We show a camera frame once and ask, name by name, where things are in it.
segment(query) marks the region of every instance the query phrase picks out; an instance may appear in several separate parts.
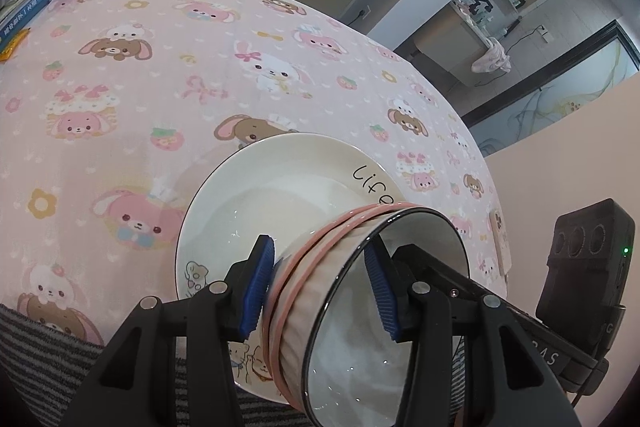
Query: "wall outlet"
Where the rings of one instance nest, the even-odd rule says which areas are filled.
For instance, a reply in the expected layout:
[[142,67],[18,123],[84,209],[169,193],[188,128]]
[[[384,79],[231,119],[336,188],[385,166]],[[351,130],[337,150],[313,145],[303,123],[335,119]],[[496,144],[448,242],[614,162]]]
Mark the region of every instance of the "wall outlet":
[[547,44],[549,44],[549,42],[553,42],[554,36],[551,33],[549,33],[549,30],[546,28],[545,25],[541,24],[538,27],[537,32]]

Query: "screw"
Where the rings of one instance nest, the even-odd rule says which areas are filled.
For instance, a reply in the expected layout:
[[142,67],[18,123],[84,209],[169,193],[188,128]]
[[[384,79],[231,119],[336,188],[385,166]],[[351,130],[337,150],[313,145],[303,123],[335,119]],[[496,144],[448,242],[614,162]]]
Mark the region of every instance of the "screw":
[[424,295],[425,293],[429,293],[431,291],[431,286],[429,286],[426,282],[416,281],[411,285],[411,289],[417,294]]
[[482,298],[482,302],[484,302],[485,305],[489,306],[489,308],[500,307],[500,299],[498,299],[495,295],[485,295]]
[[156,307],[156,304],[158,304],[158,299],[151,295],[146,296],[142,301],[140,301],[140,307],[143,310],[151,310]]
[[226,282],[224,281],[215,281],[209,285],[209,291],[211,293],[220,294],[226,292],[227,289]]

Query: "striped rug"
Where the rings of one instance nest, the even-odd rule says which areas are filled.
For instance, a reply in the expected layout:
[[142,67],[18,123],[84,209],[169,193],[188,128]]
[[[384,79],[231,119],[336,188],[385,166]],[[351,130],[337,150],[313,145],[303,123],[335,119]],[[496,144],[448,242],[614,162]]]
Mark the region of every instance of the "striped rug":
[[[0,364],[14,387],[44,427],[56,427],[66,407],[102,352],[100,346],[51,330],[0,305]],[[464,346],[454,357],[452,415],[464,402]],[[176,411],[180,427],[188,427],[186,360],[176,361]],[[309,427],[311,422],[288,405],[258,398],[238,389],[246,427]]]

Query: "pink tablecloth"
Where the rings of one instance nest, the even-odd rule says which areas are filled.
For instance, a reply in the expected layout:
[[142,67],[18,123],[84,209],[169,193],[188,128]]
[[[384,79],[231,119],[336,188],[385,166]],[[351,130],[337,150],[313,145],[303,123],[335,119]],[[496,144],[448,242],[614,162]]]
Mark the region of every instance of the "pink tablecloth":
[[471,276],[504,295],[494,184],[449,103],[407,62],[290,0],[55,0],[0,70],[0,297],[108,341],[175,299],[186,206],[240,146],[288,130],[375,158],[446,214]]

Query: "blue book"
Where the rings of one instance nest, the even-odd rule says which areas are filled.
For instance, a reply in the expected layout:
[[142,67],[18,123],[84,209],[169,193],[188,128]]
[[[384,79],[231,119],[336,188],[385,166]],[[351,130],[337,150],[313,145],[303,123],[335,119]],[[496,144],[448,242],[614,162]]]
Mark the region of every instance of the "blue book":
[[24,28],[50,1],[51,0],[29,0],[3,28],[0,28],[0,52],[11,42],[14,35]]

